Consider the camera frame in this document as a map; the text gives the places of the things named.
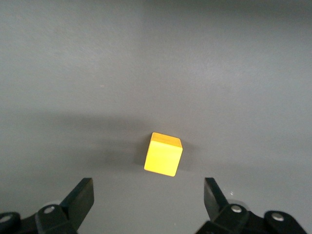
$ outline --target yellow block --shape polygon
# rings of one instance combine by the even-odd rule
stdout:
[[[153,133],[144,169],[167,176],[175,176],[182,150],[179,138]]]

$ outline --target gray table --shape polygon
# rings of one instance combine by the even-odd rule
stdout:
[[[175,177],[144,171],[152,132]],[[312,1],[0,2],[0,211],[92,177],[81,234],[192,234],[203,181],[312,233]]]

